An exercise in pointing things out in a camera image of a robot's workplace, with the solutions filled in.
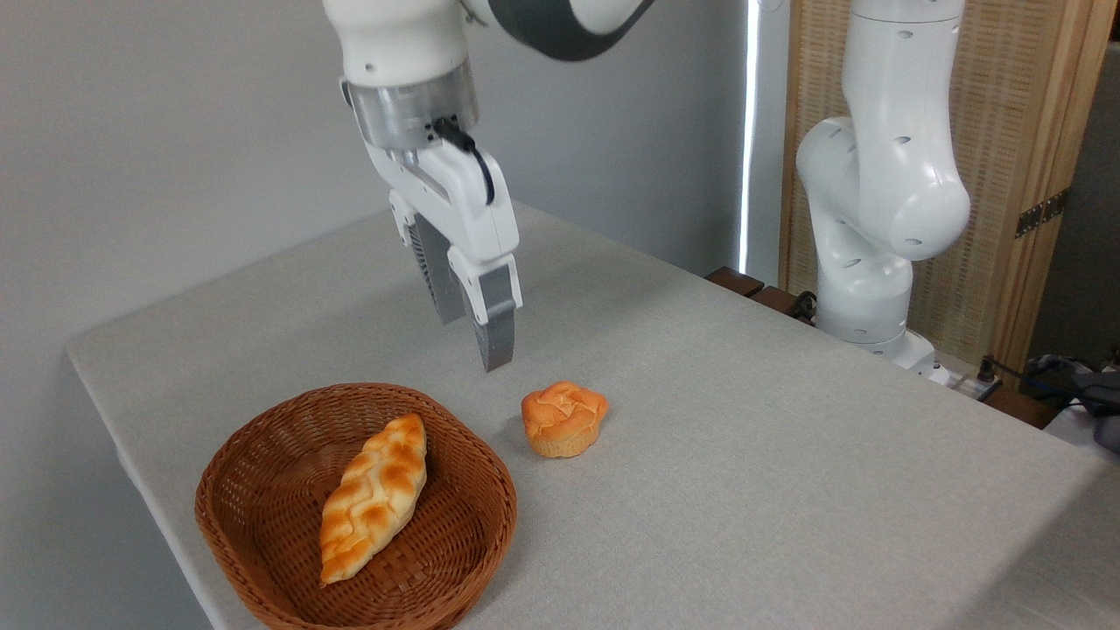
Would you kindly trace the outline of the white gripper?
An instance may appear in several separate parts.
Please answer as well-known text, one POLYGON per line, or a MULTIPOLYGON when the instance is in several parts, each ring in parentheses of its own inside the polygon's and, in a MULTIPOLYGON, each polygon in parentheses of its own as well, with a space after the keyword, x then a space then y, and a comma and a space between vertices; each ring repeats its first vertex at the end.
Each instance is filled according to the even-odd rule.
POLYGON ((508 364, 515 355, 515 311, 523 298, 513 254, 519 228, 500 164, 484 158, 493 183, 487 202, 479 160, 452 143, 420 149, 409 164, 388 149, 365 147, 391 187, 396 232, 416 256, 437 317, 445 326, 467 312, 483 368, 491 372, 508 364))

